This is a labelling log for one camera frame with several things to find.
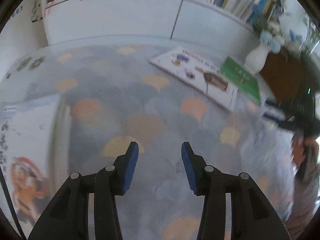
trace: hand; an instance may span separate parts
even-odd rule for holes
[[[303,162],[305,155],[303,154],[305,147],[313,148],[313,151],[316,155],[319,153],[319,146],[316,142],[316,137],[312,136],[306,139],[303,137],[295,137],[292,139],[292,155],[293,155],[293,162],[297,167],[300,167],[301,163]]]

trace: cabinet door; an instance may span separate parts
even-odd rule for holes
[[[103,35],[170,38],[181,0],[68,0],[46,10],[49,44]]]
[[[306,71],[295,57],[269,53],[260,72],[277,100],[294,99],[304,82]]]
[[[258,38],[218,9],[183,1],[172,39],[214,48],[230,56],[245,60],[258,46]]]

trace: orange painted figure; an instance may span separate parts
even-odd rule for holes
[[[28,158],[15,158],[11,165],[10,177],[13,185],[12,202],[18,208],[20,221],[36,223],[49,203],[45,178],[37,166]]]

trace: white cabinet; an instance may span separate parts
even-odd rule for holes
[[[244,24],[226,12],[183,1],[172,39],[209,46],[244,60],[259,41]]]
[[[103,35],[170,38],[181,0],[67,0],[46,9],[49,44]]]

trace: person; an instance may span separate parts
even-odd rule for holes
[[[297,168],[305,159],[303,154],[305,147],[311,147],[317,160],[319,154],[319,145],[316,137],[303,139],[302,137],[294,137],[292,139],[292,155],[293,162]],[[296,175],[294,178],[294,193],[292,212],[287,221],[284,222],[292,240],[296,240],[303,230],[310,223],[316,207],[316,200],[319,191],[319,175],[320,168],[315,163],[316,169],[307,181],[301,181]]]

